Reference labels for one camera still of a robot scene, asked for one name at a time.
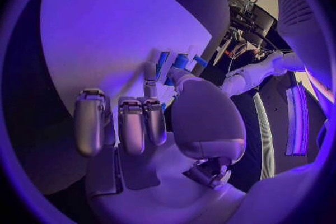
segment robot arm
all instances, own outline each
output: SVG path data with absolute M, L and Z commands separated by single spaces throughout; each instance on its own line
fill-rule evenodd
M 287 71 L 304 72 L 305 67 L 295 53 L 276 51 L 260 63 L 248 64 L 226 75 L 222 92 L 228 97 L 239 95 L 257 87 L 271 75 L 281 76 Z

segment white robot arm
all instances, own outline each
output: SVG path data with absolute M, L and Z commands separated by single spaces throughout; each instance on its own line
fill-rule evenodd
M 304 72 L 305 66 L 295 53 L 276 51 L 260 63 L 248 64 L 226 75 L 222 92 L 227 96 L 239 95 L 257 87 L 270 76 L 280 76 L 287 71 Z

